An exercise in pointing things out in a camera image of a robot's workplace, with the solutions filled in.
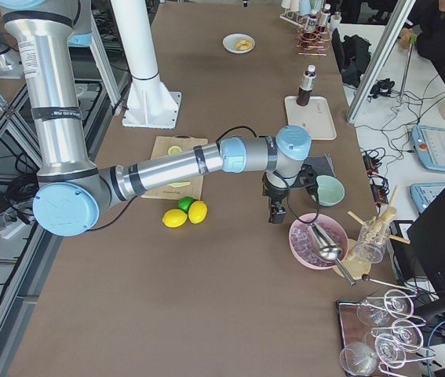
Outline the dark grey folded cloth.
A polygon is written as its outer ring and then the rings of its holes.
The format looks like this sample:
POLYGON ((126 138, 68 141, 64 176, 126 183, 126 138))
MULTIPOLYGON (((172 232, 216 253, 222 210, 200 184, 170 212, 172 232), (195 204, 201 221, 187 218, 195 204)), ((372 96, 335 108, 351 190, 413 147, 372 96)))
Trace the dark grey folded cloth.
POLYGON ((309 156, 305 160, 305 163, 310 165, 318 176, 327 175, 334 178, 336 177, 333 161, 327 154, 321 156, 309 156))

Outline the yellow lemon near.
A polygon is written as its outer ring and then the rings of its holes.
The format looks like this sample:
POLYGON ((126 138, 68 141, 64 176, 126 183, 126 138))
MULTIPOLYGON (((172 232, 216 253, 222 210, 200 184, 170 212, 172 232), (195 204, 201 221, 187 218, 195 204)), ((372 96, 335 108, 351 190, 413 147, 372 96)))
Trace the yellow lemon near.
POLYGON ((188 215, 181 209, 174 208, 168 210, 162 217, 162 223, 168 228, 182 226, 188 219, 188 215))

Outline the pink bowl with ice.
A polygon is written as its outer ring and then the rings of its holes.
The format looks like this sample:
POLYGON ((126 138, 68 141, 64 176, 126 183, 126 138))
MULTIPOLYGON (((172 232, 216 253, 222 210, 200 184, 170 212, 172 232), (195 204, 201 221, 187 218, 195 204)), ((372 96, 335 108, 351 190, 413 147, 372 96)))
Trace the pink bowl with ice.
MULTIPOLYGON (((316 224, 341 245, 340 259, 343 261, 348 252, 348 237, 344 229, 337 221, 324 214, 318 216, 316 224)), ((299 220, 295 220, 290 226, 289 244, 292 254, 302 265, 310 269, 332 269, 334 267, 333 262, 326 262, 313 252, 312 241, 308 232, 309 226, 310 224, 305 224, 299 220)))

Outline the yellow lemon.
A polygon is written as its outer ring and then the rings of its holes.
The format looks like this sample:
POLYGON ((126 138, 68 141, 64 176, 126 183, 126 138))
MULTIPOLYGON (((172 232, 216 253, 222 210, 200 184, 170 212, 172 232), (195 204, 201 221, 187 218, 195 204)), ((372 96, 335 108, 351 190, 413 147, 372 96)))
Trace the yellow lemon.
POLYGON ((181 209, 174 208, 168 210, 162 217, 162 223, 168 228, 182 226, 188 219, 188 215, 181 209))
POLYGON ((208 207, 205 202, 196 200, 188 209, 188 219, 192 224, 203 222, 207 216, 208 207))

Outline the aluminium frame post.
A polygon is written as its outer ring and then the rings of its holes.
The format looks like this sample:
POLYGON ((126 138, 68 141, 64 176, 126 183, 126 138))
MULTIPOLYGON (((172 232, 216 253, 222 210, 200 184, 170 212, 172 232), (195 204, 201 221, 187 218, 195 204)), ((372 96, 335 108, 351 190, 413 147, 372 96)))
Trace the aluminium frame post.
POLYGON ((366 100, 372 85, 375 83, 381 69, 387 61, 392 48, 399 36, 406 19, 414 6, 415 0, 399 0, 388 23, 382 33, 382 36, 377 44, 375 52, 373 53, 366 73, 364 74, 358 90, 349 105, 346 119, 348 123, 354 125, 356 117, 366 100))

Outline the black bag on desk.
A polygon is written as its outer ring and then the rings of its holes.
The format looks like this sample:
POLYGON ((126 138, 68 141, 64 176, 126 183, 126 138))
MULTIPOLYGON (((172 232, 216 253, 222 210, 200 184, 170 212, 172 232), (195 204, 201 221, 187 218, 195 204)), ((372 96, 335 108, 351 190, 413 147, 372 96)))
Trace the black bag on desk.
POLYGON ((344 84, 359 87, 361 75, 366 72, 370 63, 370 46, 368 40, 358 35, 344 36, 344 41, 341 43, 344 58, 341 78, 344 84))

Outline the wine glass rack tray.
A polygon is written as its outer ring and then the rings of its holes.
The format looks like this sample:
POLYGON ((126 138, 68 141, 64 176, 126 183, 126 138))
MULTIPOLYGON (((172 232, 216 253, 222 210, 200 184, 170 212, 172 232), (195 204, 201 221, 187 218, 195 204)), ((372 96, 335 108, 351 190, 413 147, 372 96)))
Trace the wine glass rack tray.
POLYGON ((337 302, 339 362, 347 376, 403 376, 410 364, 436 357, 425 345, 424 318, 414 313, 417 292, 393 287, 359 302, 337 302))

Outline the green lime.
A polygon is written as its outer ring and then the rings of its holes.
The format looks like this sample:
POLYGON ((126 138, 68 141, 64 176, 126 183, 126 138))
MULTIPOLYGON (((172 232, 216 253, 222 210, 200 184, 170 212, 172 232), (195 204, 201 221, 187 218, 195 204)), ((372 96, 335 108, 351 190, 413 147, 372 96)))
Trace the green lime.
POLYGON ((195 202, 191 196, 185 196, 178 200, 177 207, 185 213, 188 213, 190 206, 195 202))

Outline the clear glass jug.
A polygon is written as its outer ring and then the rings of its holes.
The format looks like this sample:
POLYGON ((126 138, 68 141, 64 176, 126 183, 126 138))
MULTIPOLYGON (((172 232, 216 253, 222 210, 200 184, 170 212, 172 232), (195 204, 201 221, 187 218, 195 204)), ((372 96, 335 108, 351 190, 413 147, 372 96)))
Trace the clear glass jug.
POLYGON ((388 236, 388 224, 380 220, 365 221, 354 247, 356 257, 372 264, 381 262, 386 251, 388 236))

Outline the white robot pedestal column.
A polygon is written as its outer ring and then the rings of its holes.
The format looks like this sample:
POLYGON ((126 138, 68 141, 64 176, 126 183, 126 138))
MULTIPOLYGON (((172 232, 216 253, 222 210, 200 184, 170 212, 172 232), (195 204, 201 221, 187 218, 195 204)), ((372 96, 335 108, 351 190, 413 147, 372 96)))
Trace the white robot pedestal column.
POLYGON ((132 79, 122 124, 174 129, 181 93, 169 91, 160 79, 146 3, 116 0, 111 6, 132 79))

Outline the white round plate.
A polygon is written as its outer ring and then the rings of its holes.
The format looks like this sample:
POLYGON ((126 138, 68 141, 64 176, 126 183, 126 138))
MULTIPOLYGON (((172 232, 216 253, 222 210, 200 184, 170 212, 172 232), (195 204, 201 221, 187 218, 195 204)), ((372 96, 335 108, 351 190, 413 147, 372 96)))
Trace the white round plate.
POLYGON ((249 35, 230 34, 223 38, 222 45, 230 53, 243 54, 255 47, 255 41, 249 35))

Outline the mint green bowl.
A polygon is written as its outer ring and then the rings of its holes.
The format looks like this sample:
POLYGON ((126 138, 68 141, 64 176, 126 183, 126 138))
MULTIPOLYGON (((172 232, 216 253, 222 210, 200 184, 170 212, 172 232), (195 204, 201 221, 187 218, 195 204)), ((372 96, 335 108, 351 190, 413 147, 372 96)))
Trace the mint green bowl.
POLYGON ((324 207, 332 207, 339 204, 345 198, 345 188, 335 177, 319 175, 316 178, 318 185, 317 194, 319 204, 324 207))

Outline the tea bottle in rack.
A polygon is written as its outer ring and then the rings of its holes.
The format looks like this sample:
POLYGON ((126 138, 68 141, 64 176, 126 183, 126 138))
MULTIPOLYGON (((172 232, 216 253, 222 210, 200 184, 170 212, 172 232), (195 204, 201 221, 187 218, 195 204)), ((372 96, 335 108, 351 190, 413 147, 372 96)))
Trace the tea bottle in rack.
POLYGON ((317 13, 311 12, 307 17, 304 25, 304 32, 305 33, 314 33, 316 30, 317 25, 317 13))

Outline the yellow lemon far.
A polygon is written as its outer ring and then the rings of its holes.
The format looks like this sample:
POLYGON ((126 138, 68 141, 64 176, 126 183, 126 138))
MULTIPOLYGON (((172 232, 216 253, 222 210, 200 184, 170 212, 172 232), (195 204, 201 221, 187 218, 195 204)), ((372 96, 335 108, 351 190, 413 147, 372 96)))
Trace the yellow lemon far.
POLYGON ((192 224, 203 222, 207 216, 208 207, 205 202, 196 200, 188 209, 188 219, 192 224))

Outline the twisted glazed donut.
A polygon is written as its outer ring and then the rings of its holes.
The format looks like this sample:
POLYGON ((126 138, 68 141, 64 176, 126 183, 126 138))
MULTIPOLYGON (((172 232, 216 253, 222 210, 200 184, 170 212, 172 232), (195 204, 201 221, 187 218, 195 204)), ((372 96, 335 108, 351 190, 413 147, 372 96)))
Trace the twisted glazed donut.
POLYGON ((240 39, 235 44, 235 48, 237 51, 247 51, 249 49, 252 49, 253 46, 254 43, 248 39, 240 39))

